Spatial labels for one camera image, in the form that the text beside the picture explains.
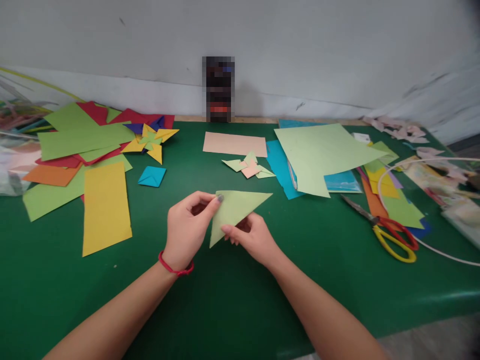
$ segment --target forearm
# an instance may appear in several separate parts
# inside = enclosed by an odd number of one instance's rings
[[[321,359],[386,359],[369,331],[285,255],[268,269]]]
[[[121,359],[177,278],[157,262],[69,333],[45,359]]]

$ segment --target green paper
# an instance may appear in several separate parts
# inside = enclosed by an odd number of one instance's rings
[[[387,155],[382,156],[378,160],[380,160],[384,165],[390,164],[392,161],[397,160],[400,156],[394,153],[387,145],[384,144],[383,141],[379,141],[374,143],[371,148],[377,149],[387,153]]]
[[[210,248],[224,237],[222,225],[237,225],[248,214],[267,200],[271,193],[220,190],[216,196],[223,195],[220,208],[213,216],[211,224]]]
[[[52,186],[38,184],[23,194],[23,203],[30,221],[41,218],[43,215],[61,207],[62,205],[78,198],[84,193],[85,171],[105,165],[111,165],[123,161],[125,171],[132,169],[132,165],[123,154],[111,157],[102,162],[90,166],[81,166],[76,175],[67,186]]]
[[[379,159],[370,161],[369,163],[365,164],[365,169],[367,169],[371,173],[376,173],[378,170],[383,169],[384,167],[385,164]]]
[[[102,157],[103,155],[106,155],[106,154],[112,152],[115,149],[118,149],[119,147],[120,147],[120,145],[112,145],[112,146],[107,146],[107,147],[97,149],[97,150],[90,150],[90,151],[86,151],[86,152],[81,152],[78,155],[80,155],[81,158],[88,163],[88,162],[91,162],[92,160],[98,159],[98,158]]]
[[[255,152],[253,151],[250,151],[243,159],[243,161],[246,162],[248,165],[250,165],[250,160],[253,160],[255,164],[259,163],[257,157],[255,156]]]
[[[257,165],[256,168],[260,169],[260,172],[255,174],[258,179],[273,178],[276,176],[273,172],[267,170],[262,165]]]
[[[57,131],[98,128],[99,125],[75,102],[44,117]]]
[[[298,191],[329,198],[324,176],[372,162],[385,152],[355,140],[340,124],[274,129],[297,177]]]
[[[43,161],[128,143],[134,138],[135,134],[119,123],[38,134]]]
[[[241,160],[222,160],[227,166],[229,166],[230,168],[232,168],[233,170],[235,170],[235,172],[239,172],[240,170],[243,170],[245,168],[247,168],[247,166],[245,165],[240,165],[240,163],[242,162]]]
[[[422,212],[407,200],[402,190],[397,190],[400,195],[399,199],[387,196],[383,196],[382,198],[388,212],[388,217],[405,227],[425,229],[420,222],[420,219],[424,217]]]

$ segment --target scissors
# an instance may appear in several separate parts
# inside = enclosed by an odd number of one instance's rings
[[[373,216],[369,212],[365,211],[360,205],[357,203],[353,202],[350,200],[348,197],[342,195],[341,196],[343,200],[345,200],[352,208],[354,208],[357,212],[360,213],[360,215],[363,215],[371,224],[373,232],[375,233],[378,241],[380,241],[380,244],[383,246],[383,248],[390,254],[392,255],[395,259],[400,260],[401,262],[404,263],[414,263],[417,261],[417,256],[415,255],[413,250],[418,250],[419,249],[419,244],[413,237],[412,233],[407,230],[405,226],[402,224],[396,222],[395,220],[388,219],[385,217],[380,217],[380,216]],[[396,225],[401,231],[403,231],[408,239],[410,240],[411,243],[408,243],[403,239],[400,234],[398,234],[391,226]],[[387,228],[388,231],[390,231],[395,237],[391,236],[389,233],[383,231],[379,225],[384,226]],[[406,251],[408,254],[408,257],[401,257],[398,255],[395,251],[392,250],[392,248],[387,244],[385,241],[385,238],[388,240],[392,241],[394,244],[398,245],[401,247],[403,250]]]

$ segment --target pink paper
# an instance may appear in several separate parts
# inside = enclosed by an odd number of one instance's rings
[[[267,144],[264,137],[230,135],[219,132],[205,132],[203,151],[232,155],[248,155],[253,151],[257,157],[267,157]]]

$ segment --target red string bracelet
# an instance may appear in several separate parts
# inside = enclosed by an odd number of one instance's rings
[[[162,259],[162,254],[163,254],[163,253],[164,253],[164,250],[162,250],[162,251],[160,252],[160,254],[158,255],[158,261],[159,261],[160,264],[162,264],[163,267],[164,267],[165,269],[167,269],[170,273],[176,274],[178,277],[181,277],[181,276],[190,274],[190,273],[194,270],[194,261],[193,261],[193,260],[191,261],[190,265],[188,265],[185,270],[181,270],[181,271],[175,271],[175,270],[173,270],[173,269]]]

